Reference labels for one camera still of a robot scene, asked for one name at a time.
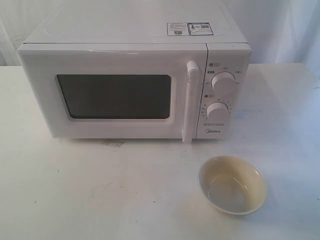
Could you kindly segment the blue warning label sticker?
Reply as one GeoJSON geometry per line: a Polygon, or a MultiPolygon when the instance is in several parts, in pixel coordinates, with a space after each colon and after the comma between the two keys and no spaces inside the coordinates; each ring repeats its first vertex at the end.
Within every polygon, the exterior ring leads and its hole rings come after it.
{"type": "Polygon", "coordinates": [[[209,22],[169,22],[168,36],[213,36],[209,22]]]}

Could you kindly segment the white microwave door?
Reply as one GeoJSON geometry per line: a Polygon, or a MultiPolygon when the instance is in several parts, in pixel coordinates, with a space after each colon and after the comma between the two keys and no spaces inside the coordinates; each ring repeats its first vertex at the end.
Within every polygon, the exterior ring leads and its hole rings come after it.
{"type": "Polygon", "coordinates": [[[196,136],[204,43],[24,43],[17,54],[55,138],[196,136]]]}

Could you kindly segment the white microwave oven body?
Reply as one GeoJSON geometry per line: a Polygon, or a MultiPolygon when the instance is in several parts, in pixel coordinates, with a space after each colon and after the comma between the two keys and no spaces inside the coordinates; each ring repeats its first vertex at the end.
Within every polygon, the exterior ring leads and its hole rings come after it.
{"type": "Polygon", "coordinates": [[[194,139],[213,140],[229,130],[252,53],[219,0],[74,0],[59,7],[23,44],[205,44],[194,139]],[[213,35],[168,36],[167,23],[209,23],[213,35]],[[211,80],[221,72],[233,74],[233,88],[213,90],[211,80]],[[228,119],[208,118],[207,107],[217,102],[226,104],[228,119]]]}

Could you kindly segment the upper white control knob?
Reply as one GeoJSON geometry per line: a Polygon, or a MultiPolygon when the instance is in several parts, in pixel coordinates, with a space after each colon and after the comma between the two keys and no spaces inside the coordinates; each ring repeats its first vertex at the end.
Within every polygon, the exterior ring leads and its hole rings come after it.
{"type": "Polygon", "coordinates": [[[236,79],[233,74],[223,71],[220,73],[217,73],[212,79],[211,79],[211,86],[213,90],[218,89],[229,89],[233,88],[236,84],[236,79]]]}

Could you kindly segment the cream ceramic bowl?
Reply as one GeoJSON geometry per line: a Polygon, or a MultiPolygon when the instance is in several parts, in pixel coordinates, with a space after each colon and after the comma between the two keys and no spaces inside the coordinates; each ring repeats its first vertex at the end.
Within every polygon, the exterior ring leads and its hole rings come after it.
{"type": "Polygon", "coordinates": [[[199,189],[208,204],[221,213],[246,216],[260,210],[268,188],[263,175],[242,158],[228,155],[206,160],[198,170],[199,189]]]}

